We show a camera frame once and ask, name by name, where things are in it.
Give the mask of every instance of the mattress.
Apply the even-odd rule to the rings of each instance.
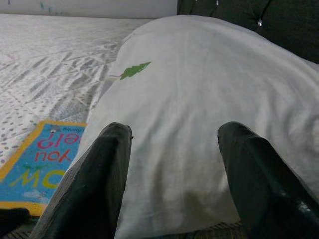
[[[119,43],[148,21],[0,14],[0,167],[39,121],[86,122]]]

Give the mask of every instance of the blue book cover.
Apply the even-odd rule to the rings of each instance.
[[[75,158],[84,123],[41,121],[0,169],[0,208],[41,216]]]

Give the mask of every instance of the dark green headboard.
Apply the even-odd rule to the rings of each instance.
[[[178,14],[243,26],[319,63],[319,0],[178,0]]]

